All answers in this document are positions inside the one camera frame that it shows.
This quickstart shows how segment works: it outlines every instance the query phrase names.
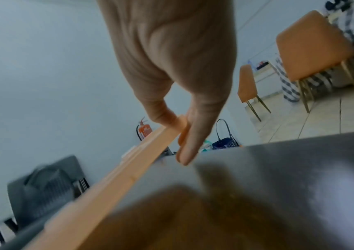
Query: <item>brown chair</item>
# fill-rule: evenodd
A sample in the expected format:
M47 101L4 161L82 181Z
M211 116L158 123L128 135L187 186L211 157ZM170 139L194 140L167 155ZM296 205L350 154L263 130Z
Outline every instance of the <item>brown chair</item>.
M305 81L307 77L341 64L354 85L354 74L348 62L354 56L354 47L318 11L309 12L281 32L276 42L288 78L291 82L298 82L308 113L306 94L312 97L312 93Z
M254 99L256 97L258 101L269 111L269 113L272 113L265 105L265 103L258 96L258 91L256 89L255 80L254 80L254 74L252 72L250 65L243 65L242 67L240 67L238 95L242 103L244 102L247 103L247 105L251 108L252 112L255 114L255 116L258 118L259 121L261 121L261 119L259 118L258 114L255 112L249 100Z

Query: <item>wooden chair leg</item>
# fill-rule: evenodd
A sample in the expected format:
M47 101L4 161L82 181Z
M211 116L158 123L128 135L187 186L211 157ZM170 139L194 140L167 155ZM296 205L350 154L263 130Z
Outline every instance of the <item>wooden chair leg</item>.
M315 101L312 89L310 88L309 82L307 80L304 81L304 85L305 85L305 88L307 89L307 91L309 92L309 96L310 96L311 100Z
M246 102L247 105L250 107L250 109L252 110L252 112L254 113L254 115L258 118L258 120L260 122L262 122L262 120L259 118L258 114L255 112L255 109L252 107L251 103L249 101Z
M256 98L257 98L258 101L265 107L265 109L267 109L267 110L269 111L269 113L272 113L272 112L268 109L268 107L265 105L265 103L262 101L262 99L259 98L259 96L256 96Z
M306 112L310 114L309 106L307 105L306 95L305 92L303 91L302 81L300 80L298 81L298 87L300 91L300 97L302 99L303 104L305 105Z
M353 82L353 85L354 85L354 76L351 73L351 70L350 70L350 68L348 66L347 60L341 62L341 65L342 65L343 70L346 72L347 77Z

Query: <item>red fire extinguisher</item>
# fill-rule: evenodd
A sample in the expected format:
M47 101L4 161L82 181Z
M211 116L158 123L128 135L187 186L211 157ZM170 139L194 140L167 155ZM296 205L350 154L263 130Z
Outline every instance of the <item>red fire extinguisher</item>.
M136 128L136 133L137 133L137 136L140 138L140 140L143 140L149 134L152 133L151 126L149 124L144 124L146 122L146 121L143 121L144 118L145 117L143 117L143 119L141 119L139 125Z

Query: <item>tiled floor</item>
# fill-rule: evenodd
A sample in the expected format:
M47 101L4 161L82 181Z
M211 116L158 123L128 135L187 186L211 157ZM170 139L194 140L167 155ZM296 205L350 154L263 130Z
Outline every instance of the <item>tiled floor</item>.
M296 140L354 132L354 88L337 89L334 93L309 102L307 114L302 102L291 104L282 94L264 100L272 114L260 104L253 104L262 122L247 107L246 111L264 143Z

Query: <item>human hand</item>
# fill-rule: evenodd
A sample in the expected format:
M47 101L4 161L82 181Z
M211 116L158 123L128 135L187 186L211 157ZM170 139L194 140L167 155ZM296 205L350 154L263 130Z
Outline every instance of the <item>human hand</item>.
M209 136L232 87L236 61L230 0L98 0L116 57L154 122L176 115L164 97L176 82L191 93L177 160L189 164Z

